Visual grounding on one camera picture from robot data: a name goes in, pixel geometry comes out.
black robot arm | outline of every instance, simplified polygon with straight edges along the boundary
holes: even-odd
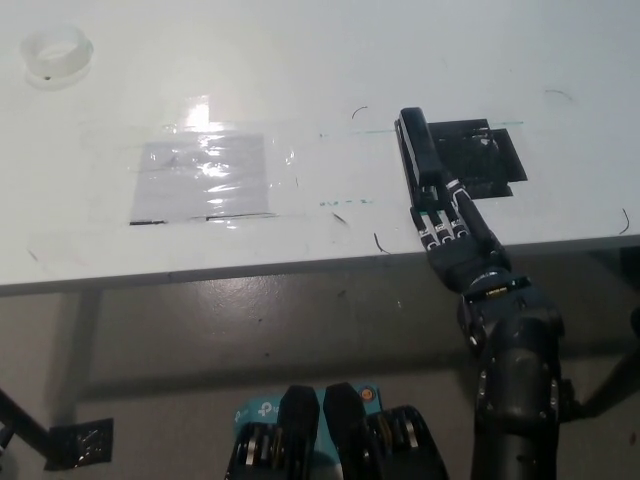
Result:
[[[472,479],[554,479],[562,388],[562,318],[509,258],[462,183],[441,163],[419,108],[396,129],[411,216],[478,358]],[[424,222],[425,213],[429,223]]]

white tabletop surface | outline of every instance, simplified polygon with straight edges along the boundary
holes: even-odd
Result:
[[[408,106],[509,130],[529,180],[478,202],[505,245],[640,235],[633,0],[7,0],[0,13],[4,292],[386,256],[374,234],[419,254],[392,131]],[[91,71],[35,88],[19,44],[59,24],[92,41]],[[267,158],[271,216],[129,226],[144,145],[189,108],[291,145]]]

black object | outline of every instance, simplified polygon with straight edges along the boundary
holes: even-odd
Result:
[[[47,459],[45,469],[66,470],[111,461],[113,420],[99,420],[47,431],[0,390],[0,454],[13,435]]]
[[[337,383],[327,387],[322,404],[329,435],[338,451],[344,480],[359,478],[357,454],[352,451],[354,431],[360,428],[366,417],[358,392],[349,383]]]
[[[527,180],[506,129],[487,120],[430,123],[436,152],[472,199],[509,197],[509,183]]]
[[[319,416],[313,388],[289,387],[280,401],[277,424],[248,423],[242,428],[225,480],[307,480]]]
[[[76,458],[74,467],[85,467],[111,461],[113,452],[113,419],[96,420],[61,427],[52,427],[49,434],[58,445],[72,452]],[[65,470],[48,460],[45,470]]]
[[[323,405],[344,480],[446,480],[447,471],[427,424],[406,406],[365,416],[348,383],[327,388]]]

black plastic piece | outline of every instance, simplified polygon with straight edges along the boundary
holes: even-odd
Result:
[[[47,461],[45,470],[66,470],[111,461],[113,419],[96,420],[49,429],[54,442],[75,458],[72,465]]]
[[[491,130],[487,120],[429,123],[442,164],[472,199],[512,196],[510,182],[527,180],[506,129]]]

clear tape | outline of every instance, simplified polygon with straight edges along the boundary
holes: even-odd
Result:
[[[134,225],[292,213],[295,135],[273,123],[165,127],[138,169]]]

